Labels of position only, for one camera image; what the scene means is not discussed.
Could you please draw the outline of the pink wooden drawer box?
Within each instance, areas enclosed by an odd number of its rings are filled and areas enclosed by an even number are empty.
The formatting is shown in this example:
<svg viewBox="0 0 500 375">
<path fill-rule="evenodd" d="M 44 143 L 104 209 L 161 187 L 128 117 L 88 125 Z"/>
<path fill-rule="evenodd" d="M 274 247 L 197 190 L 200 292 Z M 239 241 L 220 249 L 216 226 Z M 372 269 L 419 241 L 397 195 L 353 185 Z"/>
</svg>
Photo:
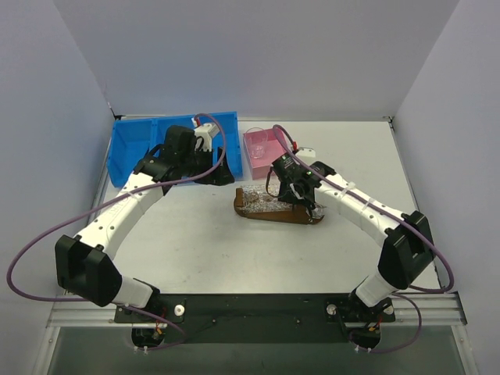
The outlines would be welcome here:
<svg viewBox="0 0 500 375">
<path fill-rule="evenodd" d="M 288 141 L 281 130 L 279 130 L 277 134 L 275 134 L 271 128 L 264 130 L 266 130 L 268 134 L 268 141 L 266 143 L 266 152 L 261 159 L 252 159 L 249 156 L 245 140 L 245 133 L 248 130 L 243 134 L 245 154 L 248 160 L 249 170 L 253 180 L 260 180 L 266 177 L 271 167 L 271 163 L 285 153 L 285 149 L 281 145 L 280 141 Z"/>
</svg>

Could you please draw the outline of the blue plastic bin right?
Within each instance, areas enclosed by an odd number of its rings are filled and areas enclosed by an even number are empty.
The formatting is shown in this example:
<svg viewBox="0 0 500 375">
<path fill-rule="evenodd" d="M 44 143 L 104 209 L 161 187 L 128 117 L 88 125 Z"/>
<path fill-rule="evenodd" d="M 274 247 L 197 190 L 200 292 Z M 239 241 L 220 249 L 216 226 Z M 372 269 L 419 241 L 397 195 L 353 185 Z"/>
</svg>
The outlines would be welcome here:
<svg viewBox="0 0 500 375">
<path fill-rule="evenodd" d="M 215 112 L 212 113 L 211 116 L 213 116 L 223 128 L 227 140 L 227 165 L 235 179 L 240 180 L 244 174 L 238 129 L 238 115 L 236 112 Z"/>
</svg>

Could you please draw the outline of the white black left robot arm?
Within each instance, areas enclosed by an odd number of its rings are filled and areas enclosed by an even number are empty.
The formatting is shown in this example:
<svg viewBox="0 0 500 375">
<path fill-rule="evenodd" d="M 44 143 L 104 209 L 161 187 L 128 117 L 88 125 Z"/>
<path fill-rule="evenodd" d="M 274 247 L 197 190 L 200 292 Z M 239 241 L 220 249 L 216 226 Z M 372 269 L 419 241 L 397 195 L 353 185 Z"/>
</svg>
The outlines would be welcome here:
<svg viewBox="0 0 500 375">
<path fill-rule="evenodd" d="M 154 320 L 159 290 L 122 275 L 113 260 L 130 231 L 172 186 L 182 180 L 214 186 L 234 182 L 223 147 L 213 146 L 222 133 L 216 121 L 194 129 L 169 127 L 163 143 L 137 162 L 117 200 L 77 234 L 56 242 L 59 286 L 100 307 L 128 305 L 140 320 Z"/>
</svg>

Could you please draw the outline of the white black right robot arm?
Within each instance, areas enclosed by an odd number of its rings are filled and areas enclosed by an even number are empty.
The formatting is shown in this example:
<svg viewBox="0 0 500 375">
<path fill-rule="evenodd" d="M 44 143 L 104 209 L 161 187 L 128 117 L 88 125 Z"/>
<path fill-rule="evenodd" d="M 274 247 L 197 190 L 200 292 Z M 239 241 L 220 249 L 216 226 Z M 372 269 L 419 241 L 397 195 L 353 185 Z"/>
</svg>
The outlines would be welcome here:
<svg viewBox="0 0 500 375">
<path fill-rule="evenodd" d="M 280 201 L 302 205 L 308 214 L 319 207 L 330 209 L 381 247 L 376 269 L 352 291 L 353 305 L 374 308 L 389 294 L 409 288 L 434 261 L 430 225 L 421 212 L 409 215 L 387 207 L 322 162 L 304 167 L 284 154 L 270 170 L 280 181 Z"/>
</svg>

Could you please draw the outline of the blue plastic bin left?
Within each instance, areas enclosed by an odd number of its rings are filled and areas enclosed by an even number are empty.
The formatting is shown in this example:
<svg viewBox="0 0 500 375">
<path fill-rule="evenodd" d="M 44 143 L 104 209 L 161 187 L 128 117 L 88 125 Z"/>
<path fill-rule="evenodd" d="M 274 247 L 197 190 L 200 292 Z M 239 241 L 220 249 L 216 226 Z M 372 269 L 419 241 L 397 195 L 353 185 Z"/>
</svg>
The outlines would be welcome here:
<svg viewBox="0 0 500 375">
<path fill-rule="evenodd" d="M 107 169 L 115 188 L 125 185 L 138 161 L 154 147 L 156 128 L 156 118 L 117 120 L 113 124 Z"/>
</svg>

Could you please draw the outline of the blue plastic bin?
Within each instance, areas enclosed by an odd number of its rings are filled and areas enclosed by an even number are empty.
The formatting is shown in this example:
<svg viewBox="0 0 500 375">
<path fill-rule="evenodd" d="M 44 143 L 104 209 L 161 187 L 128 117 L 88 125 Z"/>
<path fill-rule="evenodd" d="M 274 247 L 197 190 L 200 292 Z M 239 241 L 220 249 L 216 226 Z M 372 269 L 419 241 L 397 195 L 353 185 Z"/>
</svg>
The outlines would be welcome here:
<svg viewBox="0 0 500 375">
<path fill-rule="evenodd" d="M 194 176 L 196 145 L 197 138 L 193 129 L 178 124 L 169 126 L 155 153 L 162 168 L 158 181 Z"/>
<path fill-rule="evenodd" d="M 154 147 L 156 128 L 156 118 L 117 120 L 113 124 L 107 169 L 115 188 L 125 185 L 138 161 Z"/>
<path fill-rule="evenodd" d="M 215 112 L 212 113 L 211 116 L 213 116 L 223 128 L 227 140 L 227 165 L 235 179 L 240 180 L 244 174 L 238 129 L 238 115 L 236 112 Z"/>
</svg>

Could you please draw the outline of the blue plastic bin middle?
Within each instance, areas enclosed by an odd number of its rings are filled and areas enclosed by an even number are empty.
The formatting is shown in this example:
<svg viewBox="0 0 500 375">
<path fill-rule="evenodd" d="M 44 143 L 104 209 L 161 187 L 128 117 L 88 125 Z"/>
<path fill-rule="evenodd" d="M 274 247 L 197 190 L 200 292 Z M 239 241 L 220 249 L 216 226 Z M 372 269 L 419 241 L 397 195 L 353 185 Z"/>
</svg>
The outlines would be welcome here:
<svg viewBox="0 0 500 375">
<path fill-rule="evenodd" d="M 194 176 L 196 145 L 197 138 L 193 129 L 178 124 L 169 126 L 155 153 L 162 168 L 158 181 Z"/>
</svg>

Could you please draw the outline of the brown wooden tray holder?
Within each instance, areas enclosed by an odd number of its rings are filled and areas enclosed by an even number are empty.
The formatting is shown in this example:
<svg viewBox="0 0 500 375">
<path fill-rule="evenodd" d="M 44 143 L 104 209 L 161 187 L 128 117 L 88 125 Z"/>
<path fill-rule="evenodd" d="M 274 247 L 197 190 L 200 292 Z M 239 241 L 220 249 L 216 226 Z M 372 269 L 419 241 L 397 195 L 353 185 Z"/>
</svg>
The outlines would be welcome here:
<svg viewBox="0 0 500 375">
<path fill-rule="evenodd" d="M 250 220 L 300 225 L 315 225 L 323 220 L 323 216 L 310 216 L 304 206 L 271 197 L 260 185 L 237 187 L 233 207 L 239 216 Z"/>
</svg>

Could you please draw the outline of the aluminium frame rail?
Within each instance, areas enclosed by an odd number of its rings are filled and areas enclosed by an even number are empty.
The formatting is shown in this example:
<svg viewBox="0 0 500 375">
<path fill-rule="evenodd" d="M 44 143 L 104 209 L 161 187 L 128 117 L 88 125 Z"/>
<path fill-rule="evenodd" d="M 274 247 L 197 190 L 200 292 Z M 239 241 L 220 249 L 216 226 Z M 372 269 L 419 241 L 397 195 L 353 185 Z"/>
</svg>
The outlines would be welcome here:
<svg viewBox="0 0 500 375">
<path fill-rule="evenodd" d="M 371 316 L 351 312 L 339 294 L 284 295 L 168 295 L 163 317 L 185 330 L 189 323 L 202 324 L 237 319 L 279 319 L 303 324 L 306 320 L 333 323 L 337 316 L 348 325 L 396 323 L 413 325 L 466 325 L 466 314 L 459 296 L 410 293 L 392 297 L 391 306 Z M 153 327 L 156 319 L 123 307 L 99 308 L 90 302 L 57 302 L 48 318 L 49 327 Z"/>
</svg>

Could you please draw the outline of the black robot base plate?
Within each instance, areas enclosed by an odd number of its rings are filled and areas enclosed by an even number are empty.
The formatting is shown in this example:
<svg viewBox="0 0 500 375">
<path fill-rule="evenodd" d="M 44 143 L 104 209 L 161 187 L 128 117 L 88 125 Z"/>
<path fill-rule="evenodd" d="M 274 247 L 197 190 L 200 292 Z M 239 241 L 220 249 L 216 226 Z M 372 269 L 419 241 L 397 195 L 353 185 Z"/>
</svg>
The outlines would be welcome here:
<svg viewBox="0 0 500 375">
<path fill-rule="evenodd" d="M 350 330 L 365 328 L 375 338 L 377 323 L 395 321 L 386 298 L 366 309 L 347 293 L 160 294 L 150 313 L 178 326 L 169 329 L 149 316 L 116 309 L 116 323 L 130 324 L 134 337 L 189 344 L 323 344 L 345 342 Z"/>
</svg>

